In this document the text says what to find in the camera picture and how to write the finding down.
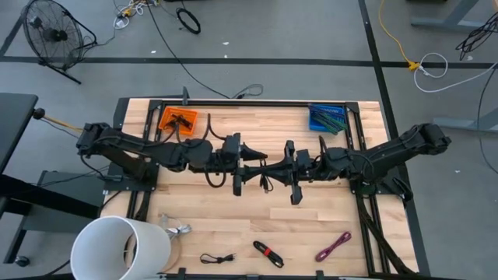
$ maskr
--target blue container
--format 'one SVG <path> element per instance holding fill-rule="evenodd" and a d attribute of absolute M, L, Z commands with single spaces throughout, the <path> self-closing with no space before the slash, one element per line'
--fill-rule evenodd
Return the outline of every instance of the blue container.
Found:
<path fill-rule="evenodd" d="M 315 107 L 315 108 L 318 108 L 318 109 L 322 109 L 322 110 L 325 110 L 325 111 L 328 111 L 328 112 L 331 112 L 329 114 L 330 117 L 332 117 L 333 119 L 335 119 L 336 121 L 340 121 L 342 123 L 345 123 L 345 112 L 344 112 L 344 109 L 342 107 L 336 107 L 336 106 L 325 106 L 325 105 L 313 105 L 311 104 L 312 107 Z M 309 121 L 309 127 L 310 127 L 310 130 L 312 131 L 326 131 L 328 132 L 328 129 L 325 128 L 325 126 L 323 126 L 321 123 L 315 121 L 314 119 L 311 118 L 311 111 L 312 109 L 310 109 L 310 121 Z"/>

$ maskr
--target caster wheel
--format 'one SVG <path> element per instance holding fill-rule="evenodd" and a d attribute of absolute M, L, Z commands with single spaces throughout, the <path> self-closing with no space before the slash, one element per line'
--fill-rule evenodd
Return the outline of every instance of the caster wheel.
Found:
<path fill-rule="evenodd" d="M 30 264 L 30 259 L 23 256 L 17 256 L 14 263 L 19 265 L 21 268 L 24 268 L 25 266 L 28 266 Z"/>

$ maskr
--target pink cable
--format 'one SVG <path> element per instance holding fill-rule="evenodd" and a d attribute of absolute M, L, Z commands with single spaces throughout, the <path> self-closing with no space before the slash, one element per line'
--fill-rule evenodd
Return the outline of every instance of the pink cable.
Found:
<path fill-rule="evenodd" d="M 331 246 L 321 250 L 320 253 L 318 253 L 314 259 L 317 262 L 323 261 L 325 258 L 328 257 L 328 255 L 330 253 L 332 253 L 333 250 L 335 250 L 335 248 L 341 246 L 342 244 L 346 243 L 350 239 L 351 239 L 350 232 L 343 233 Z"/>

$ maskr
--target white bucket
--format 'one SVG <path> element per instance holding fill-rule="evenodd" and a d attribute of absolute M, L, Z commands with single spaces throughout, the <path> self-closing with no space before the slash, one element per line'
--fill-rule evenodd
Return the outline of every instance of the white bucket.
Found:
<path fill-rule="evenodd" d="M 134 234 L 137 250 L 128 269 L 123 252 Z M 71 269 L 77 280 L 144 279 L 160 272 L 170 253 L 170 238 L 161 227 L 108 216 L 96 219 L 79 233 L 72 245 Z"/>

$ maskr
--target concrete floor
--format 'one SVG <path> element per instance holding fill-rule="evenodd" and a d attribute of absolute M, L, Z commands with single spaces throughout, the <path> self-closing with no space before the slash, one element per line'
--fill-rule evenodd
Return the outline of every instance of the concrete floor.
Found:
<path fill-rule="evenodd" d="M 6 37 L 27 0 L 3 1 L 0 37 Z M 59 0 L 81 22 L 93 30 L 99 42 L 112 36 L 112 1 Z M 466 37 L 409 24 L 410 16 L 444 17 L 456 1 L 447 4 L 387 0 L 384 23 L 403 42 L 407 55 L 419 60 L 425 53 L 439 52 L 458 61 L 456 45 Z M 377 22 L 380 0 L 366 0 L 371 26 L 382 61 L 401 61 L 397 46 Z M 202 33 L 179 30 L 180 24 L 161 9 L 154 14 L 171 47 L 181 58 L 321 58 L 371 60 L 358 2 L 345 0 L 188 1 L 187 7 L 202 23 Z M 167 3 L 170 11 L 179 6 Z M 482 0 L 468 14 L 470 20 L 486 20 L 493 14 L 491 1 Z M 469 62 L 498 60 L 492 37 L 472 53 Z M 7 56 L 33 57 L 22 29 Z M 170 58 L 148 12 L 132 18 L 130 26 L 116 33 L 107 46 L 98 47 L 93 58 Z M 262 99 L 381 100 L 371 67 L 316 65 L 187 65 L 198 79 L 232 95 L 251 83 L 265 86 Z M 482 70 L 451 69 L 444 79 L 420 77 L 426 88 L 439 88 L 466 79 Z M 69 72 L 81 86 L 30 63 L 0 63 L 0 91 L 32 93 L 38 106 L 53 117 L 81 126 L 85 122 L 112 122 L 119 97 L 178 94 L 186 86 L 192 97 L 217 98 L 189 78 L 179 65 L 88 64 Z M 446 92 L 428 94 L 413 85 L 412 73 L 404 68 L 384 68 L 392 109 L 399 132 L 433 117 L 475 119 L 479 94 L 486 81 L 476 79 Z M 492 80 L 483 113 L 498 105 L 498 78 Z M 419 222 L 432 275 L 491 279 L 498 253 L 496 174 L 482 160 L 476 133 L 445 129 L 453 144 L 443 155 L 418 157 L 408 162 Z M 498 141 L 484 135 L 486 155 L 498 165 Z M 48 125 L 31 121 L 7 167 L 6 173 L 36 181 L 42 170 L 87 172 L 75 156 L 75 139 Z M 92 159 L 94 166 L 105 160 Z M 0 220 L 0 254 L 3 254 L 19 217 Z M 33 264 L 27 268 L 0 264 L 0 278 L 42 275 L 68 259 L 75 235 L 28 233 L 21 254 Z"/>

